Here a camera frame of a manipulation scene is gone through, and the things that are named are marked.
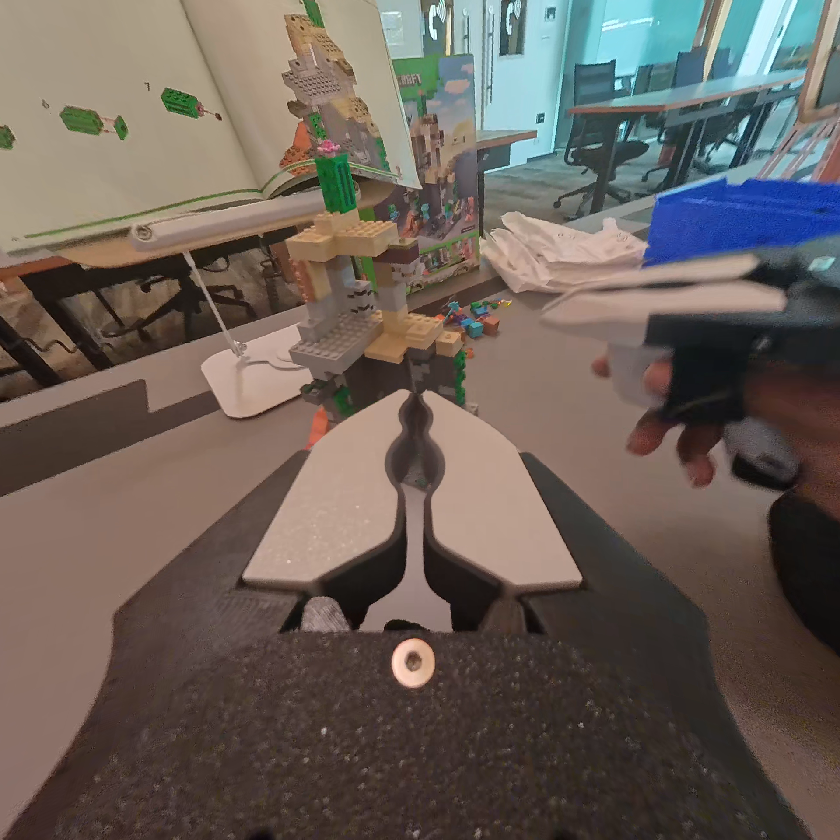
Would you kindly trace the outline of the blue storage bin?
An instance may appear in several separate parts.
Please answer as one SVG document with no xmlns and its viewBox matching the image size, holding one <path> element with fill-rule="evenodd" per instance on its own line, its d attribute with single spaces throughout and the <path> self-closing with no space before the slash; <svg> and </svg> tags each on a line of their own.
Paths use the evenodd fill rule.
<svg viewBox="0 0 840 840">
<path fill-rule="evenodd" d="M 658 196 L 645 266 L 800 245 L 839 231 L 839 184 L 726 179 Z"/>
</svg>

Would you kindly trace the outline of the brick instruction booklet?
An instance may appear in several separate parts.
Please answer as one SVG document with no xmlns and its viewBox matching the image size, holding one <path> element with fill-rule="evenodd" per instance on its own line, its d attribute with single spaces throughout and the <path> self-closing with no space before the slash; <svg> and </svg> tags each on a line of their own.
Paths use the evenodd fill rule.
<svg viewBox="0 0 840 840">
<path fill-rule="evenodd" d="M 337 146 L 419 187 L 366 1 L 2 1 L 2 251 L 273 198 Z"/>
</svg>

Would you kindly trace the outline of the glass door with phone sign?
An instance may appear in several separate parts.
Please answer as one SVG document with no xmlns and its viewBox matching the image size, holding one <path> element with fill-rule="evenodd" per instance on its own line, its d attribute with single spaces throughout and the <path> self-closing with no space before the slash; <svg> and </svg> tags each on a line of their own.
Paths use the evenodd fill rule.
<svg viewBox="0 0 840 840">
<path fill-rule="evenodd" d="M 421 1 L 424 56 L 473 53 L 480 39 L 481 2 Z"/>
<path fill-rule="evenodd" d="M 487 2 L 488 37 L 500 58 L 524 54 L 528 1 Z"/>
</svg>

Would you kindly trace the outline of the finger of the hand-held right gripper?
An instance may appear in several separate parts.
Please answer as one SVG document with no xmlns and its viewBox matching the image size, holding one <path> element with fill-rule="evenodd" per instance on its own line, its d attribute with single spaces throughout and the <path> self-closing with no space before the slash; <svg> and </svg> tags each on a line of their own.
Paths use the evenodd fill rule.
<svg viewBox="0 0 840 840">
<path fill-rule="evenodd" d="M 671 262 L 638 269 L 622 269 L 575 285 L 558 297 L 558 303 L 586 294 L 636 289 L 716 284 L 739 280 L 754 272 L 761 259 L 753 253 L 721 255 Z"/>
<path fill-rule="evenodd" d="M 540 323 L 577 338 L 636 348 L 648 343 L 648 321 L 658 315 L 781 312 L 782 290 L 755 282 L 623 288 L 583 292 L 555 302 Z"/>
</svg>

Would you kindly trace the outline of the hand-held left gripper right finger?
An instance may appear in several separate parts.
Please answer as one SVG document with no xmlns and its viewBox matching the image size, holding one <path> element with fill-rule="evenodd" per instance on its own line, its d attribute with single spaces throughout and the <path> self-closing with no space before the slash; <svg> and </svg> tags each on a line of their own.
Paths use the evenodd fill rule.
<svg viewBox="0 0 840 840">
<path fill-rule="evenodd" d="M 517 447 L 440 395 L 423 401 L 443 460 L 429 499 L 437 545 L 514 595 L 578 589 L 582 574 Z"/>
</svg>

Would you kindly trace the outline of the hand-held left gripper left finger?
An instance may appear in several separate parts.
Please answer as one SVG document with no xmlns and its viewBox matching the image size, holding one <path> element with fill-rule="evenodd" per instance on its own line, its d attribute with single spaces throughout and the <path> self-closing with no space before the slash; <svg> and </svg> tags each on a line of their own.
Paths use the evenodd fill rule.
<svg viewBox="0 0 840 840">
<path fill-rule="evenodd" d="M 405 423 L 414 397 L 384 397 L 309 450 L 243 572 L 245 584 L 311 591 L 385 546 L 403 513 L 401 485 L 412 458 Z"/>
</svg>

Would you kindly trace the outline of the pile of small loose bricks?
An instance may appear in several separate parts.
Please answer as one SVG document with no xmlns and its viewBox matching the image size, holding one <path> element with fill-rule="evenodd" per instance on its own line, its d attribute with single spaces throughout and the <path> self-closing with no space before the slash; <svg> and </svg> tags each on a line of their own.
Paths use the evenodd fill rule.
<svg viewBox="0 0 840 840">
<path fill-rule="evenodd" d="M 500 321 L 497 310 L 508 308 L 512 304 L 508 299 L 479 300 L 467 306 L 460 306 L 458 301 L 448 301 L 436 316 L 444 328 L 458 334 L 463 342 L 474 340 L 484 335 L 496 336 Z"/>
</svg>

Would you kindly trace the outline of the wooden framed board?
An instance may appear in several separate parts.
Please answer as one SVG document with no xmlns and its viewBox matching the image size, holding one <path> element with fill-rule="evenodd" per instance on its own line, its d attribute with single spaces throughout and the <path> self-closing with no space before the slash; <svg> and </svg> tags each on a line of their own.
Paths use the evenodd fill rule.
<svg viewBox="0 0 840 840">
<path fill-rule="evenodd" d="M 793 127 L 758 173 L 811 182 L 839 181 L 839 2 L 825 1 Z"/>
</svg>

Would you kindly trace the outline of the white book stand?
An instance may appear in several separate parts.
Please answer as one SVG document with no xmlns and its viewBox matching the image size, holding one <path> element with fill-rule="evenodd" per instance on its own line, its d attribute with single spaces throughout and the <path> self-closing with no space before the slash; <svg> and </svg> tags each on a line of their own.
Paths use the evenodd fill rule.
<svg viewBox="0 0 840 840">
<path fill-rule="evenodd" d="M 343 374 L 382 335 L 371 284 L 350 276 L 352 258 L 383 256 L 400 242 L 396 226 L 361 220 L 352 174 L 338 158 L 321 158 L 317 164 L 317 192 L 136 224 L 130 231 L 132 246 L 140 252 L 166 249 L 184 257 L 188 276 L 227 342 L 227 350 L 206 359 L 201 370 L 220 408 L 233 419 L 254 417 L 289 401 L 308 382 L 304 371 L 327 381 Z M 292 340 L 291 329 L 249 343 L 234 339 L 188 246 L 262 234 L 276 225 L 294 225 L 298 217 L 311 219 L 309 227 L 287 240 L 306 309 L 298 341 Z"/>
</svg>

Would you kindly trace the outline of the toy brick set box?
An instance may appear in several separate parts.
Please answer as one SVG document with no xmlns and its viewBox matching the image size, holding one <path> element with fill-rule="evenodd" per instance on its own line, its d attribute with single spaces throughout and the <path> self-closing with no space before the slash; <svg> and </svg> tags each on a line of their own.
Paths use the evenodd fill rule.
<svg viewBox="0 0 840 840">
<path fill-rule="evenodd" d="M 392 64 L 421 187 L 395 187 L 373 214 L 416 238 L 414 292 L 480 265 L 474 59 L 431 55 Z"/>
</svg>

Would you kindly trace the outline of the toy brick tower model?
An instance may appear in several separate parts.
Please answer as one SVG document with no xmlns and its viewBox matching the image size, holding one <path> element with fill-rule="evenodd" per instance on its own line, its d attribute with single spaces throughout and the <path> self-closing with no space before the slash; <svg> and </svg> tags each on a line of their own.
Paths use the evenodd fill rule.
<svg viewBox="0 0 840 840">
<path fill-rule="evenodd" d="M 362 219 L 348 155 L 336 143 L 321 141 L 314 163 L 326 208 L 286 242 L 306 309 L 290 360 L 308 369 L 301 397 L 318 406 L 307 449 L 401 390 L 435 393 L 477 415 L 466 397 L 461 333 L 442 316 L 408 310 L 417 241 L 393 222 Z"/>
</svg>

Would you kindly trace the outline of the pile of white paper bags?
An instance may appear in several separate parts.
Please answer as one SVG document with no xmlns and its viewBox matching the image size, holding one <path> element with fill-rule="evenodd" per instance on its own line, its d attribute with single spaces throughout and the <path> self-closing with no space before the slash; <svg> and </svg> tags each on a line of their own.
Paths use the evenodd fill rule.
<svg viewBox="0 0 840 840">
<path fill-rule="evenodd" d="M 640 268 L 646 248 L 610 217 L 594 233 L 586 233 L 509 212 L 501 217 L 501 226 L 485 233 L 480 253 L 512 292 L 560 295 Z"/>
</svg>

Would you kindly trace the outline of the long brown edged table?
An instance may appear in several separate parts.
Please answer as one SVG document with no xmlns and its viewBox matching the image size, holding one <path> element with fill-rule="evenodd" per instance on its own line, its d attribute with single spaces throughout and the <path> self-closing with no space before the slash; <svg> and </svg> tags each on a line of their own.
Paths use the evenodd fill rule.
<svg viewBox="0 0 840 840">
<path fill-rule="evenodd" d="M 668 191 L 686 183 L 690 166 L 709 119 L 728 116 L 737 110 L 739 99 L 754 96 L 749 123 L 729 167 L 749 161 L 770 112 L 777 102 L 800 95 L 805 71 L 778 70 L 749 77 L 707 80 L 687 87 L 650 91 L 636 96 L 573 106 L 568 113 L 593 116 L 604 121 L 605 172 L 597 176 L 590 213 L 601 212 L 610 183 L 618 130 L 623 122 L 646 113 L 663 114 L 667 128 L 678 128 L 674 156 L 659 189 Z"/>
</svg>

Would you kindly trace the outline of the brown edged office desk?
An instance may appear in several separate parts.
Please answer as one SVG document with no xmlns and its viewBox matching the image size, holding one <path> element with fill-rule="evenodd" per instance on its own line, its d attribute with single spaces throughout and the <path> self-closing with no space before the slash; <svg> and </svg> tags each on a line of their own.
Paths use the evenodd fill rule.
<svg viewBox="0 0 840 840">
<path fill-rule="evenodd" d="M 262 285 L 272 313 L 279 313 L 301 304 L 295 290 L 289 291 L 290 304 L 280 300 L 280 284 L 291 283 L 290 269 L 281 268 L 281 243 L 298 231 L 287 227 L 257 236 L 200 248 L 192 255 L 196 266 L 210 274 L 231 273 L 231 260 L 240 255 L 259 257 Z M 96 371 L 131 361 L 142 354 L 151 354 L 164 347 L 189 343 L 218 333 L 211 324 L 209 305 L 199 286 L 187 276 L 183 257 L 174 255 L 137 265 L 117 268 L 85 269 L 77 264 L 36 270 L 21 277 L 24 286 L 71 342 L 70 351 L 80 355 Z M 148 294 L 152 287 L 177 286 L 157 309 L 144 318 L 127 322 L 113 309 L 104 291 L 140 291 Z M 70 309 L 70 300 L 93 295 L 110 316 L 105 330 L 96 333 L 83 325 L 81 316 Z"/>
<path fill-rule="evenodd" d="M 535 129 L 479 131 L 476 139 L 478 174 L 484 175 L 487 172 L 508 167 L 512 146 L 537 137 L 538 132 Z"/>
</svg>

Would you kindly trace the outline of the person's right hand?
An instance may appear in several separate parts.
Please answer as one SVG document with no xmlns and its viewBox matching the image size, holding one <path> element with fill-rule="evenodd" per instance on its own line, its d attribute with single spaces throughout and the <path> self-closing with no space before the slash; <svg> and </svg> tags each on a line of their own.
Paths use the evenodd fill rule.
<svg viewBox="0 0 840 840">
<path fill-rule="evenodd" d="M 653 363 L 644 374 L 647 389 L 669 393 L 671 365 Z M 770 425 L 793 449 L 801 468 L 794 491 L 825 513 L 839 518 L 839 380 L 838 372 L 823 367 L 762 363 L 752 367 L 744 385 L 747 415 Z M 637 456 L 650 455 L 676 423 L 647 412 L 626 443 Z M 722 427 L 684 428 L 676 453 L 689 483 L 708 487 L 716 473 L 711 450 L 721 439 Z"/>
</svg>

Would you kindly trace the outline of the grey desk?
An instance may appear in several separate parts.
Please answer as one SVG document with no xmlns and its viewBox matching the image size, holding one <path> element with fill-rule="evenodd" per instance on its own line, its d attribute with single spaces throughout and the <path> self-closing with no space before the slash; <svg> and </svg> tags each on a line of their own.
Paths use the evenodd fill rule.
<svg viewBox="0 0 840 840">
<path fill-rule="evenodd" d="M 311 591 L 242 581 L 308 452 L 303 402 L 172 404 L 131 365 L 2 426 L 2 837 L 838 838 L 838 657 L 770 559 L 771 496 L 688 502 L 591 342 L 503 318 L 480 419 L 579 568 L 514 595 L 403 513 Z"/>
</svg>

